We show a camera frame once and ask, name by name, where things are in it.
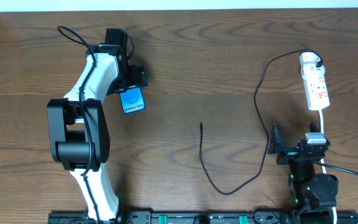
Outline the blue screen smartphone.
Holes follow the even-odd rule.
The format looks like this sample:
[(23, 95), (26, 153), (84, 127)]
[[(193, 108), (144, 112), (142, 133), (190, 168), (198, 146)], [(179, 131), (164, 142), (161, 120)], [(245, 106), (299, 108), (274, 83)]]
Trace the blue screen smartphone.
[(145, 109), (144, 97), (140, 87), (119, 94), (124, 114), (135, 113)]

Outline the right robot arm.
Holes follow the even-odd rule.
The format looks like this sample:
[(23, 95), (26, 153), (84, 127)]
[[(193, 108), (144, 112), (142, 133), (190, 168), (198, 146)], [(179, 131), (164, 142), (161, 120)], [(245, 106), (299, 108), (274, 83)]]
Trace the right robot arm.
[(294, 147), (284, 146), (278, 126), (272, 125), (268, 153), (277, 156), (278, 165), (289, 166), (289, 188), (296, 201), (288, 223), (334, 223), (339, 181), (334, 175), (316, 173), (314, 168), (330, 145), (314, 122), (310, 123), (310, 132)]

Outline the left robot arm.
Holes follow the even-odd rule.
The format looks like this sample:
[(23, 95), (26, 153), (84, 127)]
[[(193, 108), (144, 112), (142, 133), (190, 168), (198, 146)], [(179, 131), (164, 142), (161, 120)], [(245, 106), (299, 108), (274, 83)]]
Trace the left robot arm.
[(142, 67), (129, 65), (134, 42), (122, 29), (108, 28), (104, 42), (89, 44), (70, 28), (59, 33), (86, 47), (86, 65), (73, 88), (47, 105), (50, 150), (55, 162), (75, 178), (85, 198), (86, 212), (50, 213), (49, 223), (127, 223), (109, 180), (106, 162), (111, 149), (103, 110), (108, 95), (117, 94), (124, 114), (145, 109)]

